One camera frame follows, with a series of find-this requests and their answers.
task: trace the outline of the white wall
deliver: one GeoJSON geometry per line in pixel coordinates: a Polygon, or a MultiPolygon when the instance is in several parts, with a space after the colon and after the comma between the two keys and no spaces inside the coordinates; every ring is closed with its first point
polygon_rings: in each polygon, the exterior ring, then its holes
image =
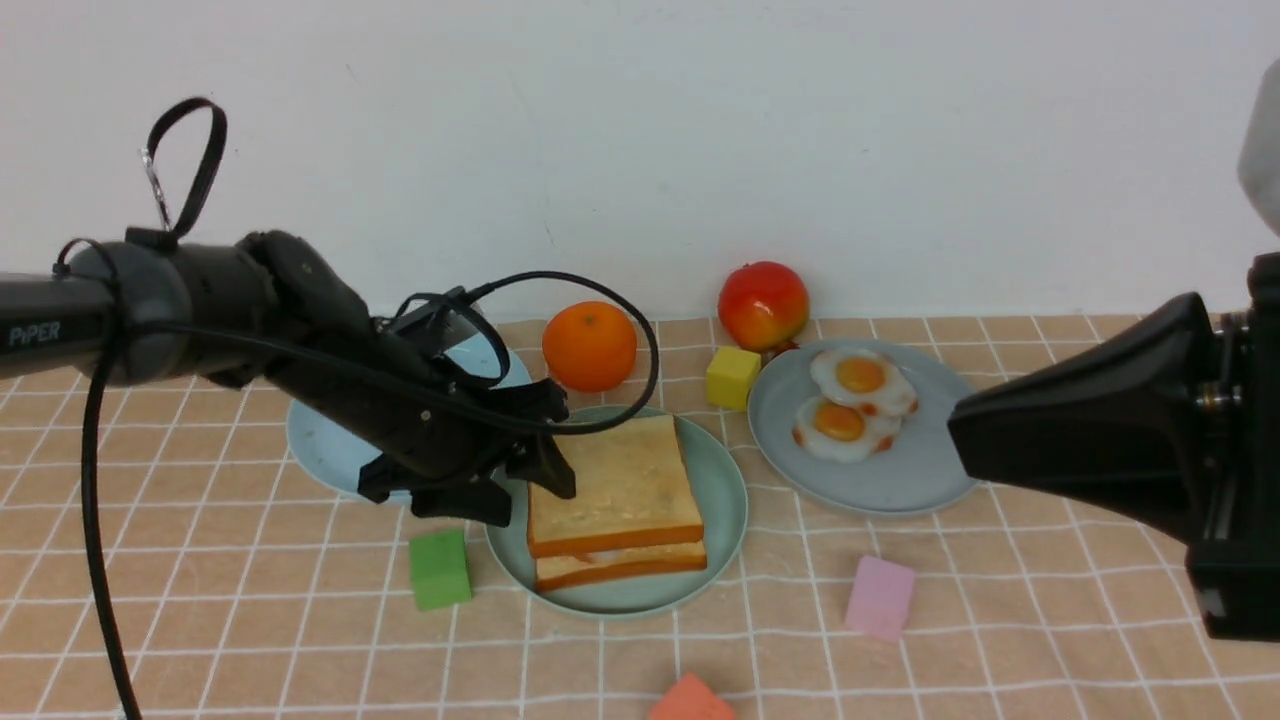
{"type": "Polygon", "coordinates": [[[554,268],[695,315],[763,258],[823,315],[1230,307],[1280,247],[1235,179],[1276,56],[1276,0],[10,1],[3,265],[154,224],[137,147],[202,94],[193,238],[292,231],[379,307],[554,268]]]}

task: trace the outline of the pink cube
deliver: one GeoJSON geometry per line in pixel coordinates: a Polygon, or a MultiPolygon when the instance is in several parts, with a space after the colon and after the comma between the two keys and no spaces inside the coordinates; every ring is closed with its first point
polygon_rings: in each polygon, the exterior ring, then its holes
{"type": "Polygon", "coordinates": [[[883,641],[896,642],[906,626],[915,588],[915,570],[864,556],[858,562],[854,592],[845,611],[845,626],[883,641]]]}

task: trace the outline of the light blue plate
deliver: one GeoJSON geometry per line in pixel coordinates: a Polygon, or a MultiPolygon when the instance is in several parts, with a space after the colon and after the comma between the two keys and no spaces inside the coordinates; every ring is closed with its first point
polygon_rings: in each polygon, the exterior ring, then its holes
{"type": "MultiPolygon", "coordinates": [[[[604,420],[625,410],[622,406],[590,407],[573,414],[573,421],[604,420]]],[[[662,415],[646,407],[637,416],[662,415]]],[[[676,430],[689,468],[689,480],[703,514],[707,569],[644,578],[611,580],[539,594],[534,591],[534,559],[525,534],[529,524],[529,486],[499,480],[511,493],[511,525],[488,527],[489,547],[503,570],[547,605],[593,619],[618,620],[666,612],[698,597],[728,568],[742,547],[746,534],[746,484],[728,450],[700,425],[676,418],[676,430]]]]}
{"type": "Polygon", "coordinates": [[[876,518],[915,518],[961,501],[975,482],[965,474],[947,418],[973,393],[961,375],[933,357],[877,340],[823,340],[773,359],[751,386],[746,419],[755,445],[797,491],[831,507],[876,518]],[[819,460],[791,437],[796,410],[822,393],[809,363],[823,350],[872,350],[887,356],[915,387],[920,409],[902,423],[892,450],[863,462],[819,460]]]}
{"type": "MultiPolygon", "coordinates": [[[[484,336],[472,336],[451,347],[445,355],[460,368],[481,378],[498,377],[498,357],[484,336]]],[[[511,370],[498,387],[524,386],[532,382],[529,370],[515,352],[511,355],[511,370]]],[[[379,450],[358,437],[348,433],[340,425],[311,407],[294,400],[289,404],[289,416],[284,425],[289,439],[289,452],[298,464],[319,483],[333,488],[351,500],[365,500],[356,488],[360,484],[360,469],[380,455],[379,450]]],[[[407,491],[396,491],[387,502],[410,505],[412,497],[407,491]]]]}

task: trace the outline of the green cube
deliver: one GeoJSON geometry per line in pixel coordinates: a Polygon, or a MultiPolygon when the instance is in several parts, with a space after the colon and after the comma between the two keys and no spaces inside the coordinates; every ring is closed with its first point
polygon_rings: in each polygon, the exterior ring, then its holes
{"type": "Polygon", "coordinates": [[[471,600],[467,541],[462,530],[442,530],[408,541],[408,578],[419,610],[471,600]]]}

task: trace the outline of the toast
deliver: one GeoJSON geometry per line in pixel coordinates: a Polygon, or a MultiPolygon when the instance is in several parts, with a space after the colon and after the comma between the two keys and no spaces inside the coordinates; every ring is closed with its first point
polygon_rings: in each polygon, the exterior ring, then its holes
{"type": "Polygon", "coordinates": [[[550,592],[605,580],[707,569],[701,541],[634,547],[590,555],[543,557],[534,561],[534,589],[550,592]]]}
{"type": "Polygon", "coordinates": [[[534,559],[703,539],[703,515],[673,415],[634,418],[589,436],[557,436],[556,445],[573,468],[577,496],[561,500],[529,487],[534,559]]]}

